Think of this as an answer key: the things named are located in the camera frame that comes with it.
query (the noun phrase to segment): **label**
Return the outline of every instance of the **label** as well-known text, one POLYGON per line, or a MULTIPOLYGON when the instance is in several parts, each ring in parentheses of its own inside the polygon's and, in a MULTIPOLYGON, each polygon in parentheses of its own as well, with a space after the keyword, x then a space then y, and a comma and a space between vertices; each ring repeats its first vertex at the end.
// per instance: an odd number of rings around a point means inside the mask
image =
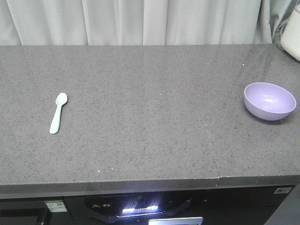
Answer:
POLYGON ((67 208, 62 200, 45 201, 50 212, 67 212, 67 208))
POLYGON ((279 187, 276 189, 274 194, 287 194, 290 192, 291 189, 291 187, 279 187))

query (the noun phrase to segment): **appliance handle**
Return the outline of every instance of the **appliance handle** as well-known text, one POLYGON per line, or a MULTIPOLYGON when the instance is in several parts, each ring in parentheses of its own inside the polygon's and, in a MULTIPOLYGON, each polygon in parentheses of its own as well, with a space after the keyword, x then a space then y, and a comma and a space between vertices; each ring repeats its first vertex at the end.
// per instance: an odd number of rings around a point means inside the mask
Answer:
POLYGON ((148 225, 201 225, 203 217, 150 219, 148 225))
POLYGON ((0 210, 0 217, 35 217, 37 216, 36 225, 49 225, 51 212, 49 209, 14 209, 0 210))

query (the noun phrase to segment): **bowl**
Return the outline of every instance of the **bowl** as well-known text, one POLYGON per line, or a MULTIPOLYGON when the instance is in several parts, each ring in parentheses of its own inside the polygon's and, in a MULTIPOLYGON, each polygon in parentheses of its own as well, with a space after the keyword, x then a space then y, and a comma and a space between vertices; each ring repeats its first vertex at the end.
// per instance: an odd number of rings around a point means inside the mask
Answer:
POLYGON ((296 99, 286 89, 272 83, 252 83, 244 90, 244 103, 254 116, 280 120, 296 108, 296 99))

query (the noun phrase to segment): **kitchen appliance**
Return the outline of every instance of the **kitchen appliance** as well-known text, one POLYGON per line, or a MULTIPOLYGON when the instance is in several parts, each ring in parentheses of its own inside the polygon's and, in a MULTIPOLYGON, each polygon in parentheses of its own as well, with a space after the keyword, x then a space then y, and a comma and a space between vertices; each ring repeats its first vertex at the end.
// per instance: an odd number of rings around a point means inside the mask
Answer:
POLYGON ((0 225, 74 225, 60 198, 0 200, 0 225))
POLYGON ((293 186, 65 197, 75 225, 263 225, 293 186))
POLYGON ((281 37, 281 46, 296 60, 300 61, 300 0, 286 24, 281 37))

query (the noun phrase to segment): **plastic spoon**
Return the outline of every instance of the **plastic spoon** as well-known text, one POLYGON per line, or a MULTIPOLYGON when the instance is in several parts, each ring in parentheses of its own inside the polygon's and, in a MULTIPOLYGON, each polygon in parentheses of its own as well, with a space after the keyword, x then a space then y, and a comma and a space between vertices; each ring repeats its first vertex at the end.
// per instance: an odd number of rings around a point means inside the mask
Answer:
POLYGON ((61 107, 67 102, 68 98, 65 93, 60 93, 56 98, 56 111, 50 126, 50 134, 56 134, 58 132, 58 129, 60 128, 60 112, 61 107))

